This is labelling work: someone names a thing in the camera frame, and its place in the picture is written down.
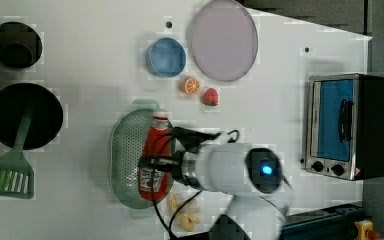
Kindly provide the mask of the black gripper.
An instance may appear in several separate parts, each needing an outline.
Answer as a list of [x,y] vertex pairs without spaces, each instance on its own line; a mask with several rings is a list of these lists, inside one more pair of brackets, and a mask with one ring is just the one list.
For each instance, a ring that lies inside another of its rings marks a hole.
[[171,177],[179,182],[183,182],[181,171],[184,151],[176,151],[172,156],[146,155],[139,158],[138,167],[140,169],[150,168],[171,174]]

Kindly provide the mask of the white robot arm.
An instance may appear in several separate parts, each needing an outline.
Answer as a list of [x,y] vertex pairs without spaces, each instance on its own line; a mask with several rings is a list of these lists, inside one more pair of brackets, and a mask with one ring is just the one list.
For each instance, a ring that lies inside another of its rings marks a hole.
[[183,148],[166,155],[152,147],[139,158],[138,166],[166,172],[176,182],[202,192],[232,196],[208,231],[187,240],[279,239],[293,189],[273,151],[238,143],[227,133],[189,131],[170,137]]

